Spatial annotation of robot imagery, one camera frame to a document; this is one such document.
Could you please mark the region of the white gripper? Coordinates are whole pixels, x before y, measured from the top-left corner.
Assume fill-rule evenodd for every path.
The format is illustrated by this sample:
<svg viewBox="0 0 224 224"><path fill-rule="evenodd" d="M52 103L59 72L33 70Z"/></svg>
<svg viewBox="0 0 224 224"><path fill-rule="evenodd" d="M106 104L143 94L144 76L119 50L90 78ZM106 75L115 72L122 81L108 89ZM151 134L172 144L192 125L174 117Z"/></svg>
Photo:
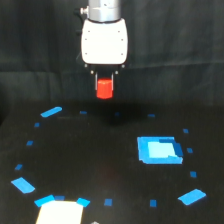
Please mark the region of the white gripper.
<svg viewBox="0 0 224 224"><path fill-rule="evenodd" d="M123 18L114 23L85 20L81 35L82 60L89 65L122 65L128 54L128 33ZM111 74L114 91L114 71ZM94 88L98 88L98 72L94 73Z"/></svg>

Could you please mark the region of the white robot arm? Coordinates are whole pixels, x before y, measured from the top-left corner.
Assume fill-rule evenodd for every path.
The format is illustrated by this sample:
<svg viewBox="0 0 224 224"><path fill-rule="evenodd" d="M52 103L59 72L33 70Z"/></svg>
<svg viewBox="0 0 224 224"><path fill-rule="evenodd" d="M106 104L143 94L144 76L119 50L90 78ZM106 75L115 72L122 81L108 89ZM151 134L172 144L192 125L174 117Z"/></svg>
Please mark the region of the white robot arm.
<svg viewBox="0 0 224 224"><path fill-rule="evenodd" d="M128 54L128 32L120 0L88 0L81 33L81 57L86 66L123 67Z"/></svg>

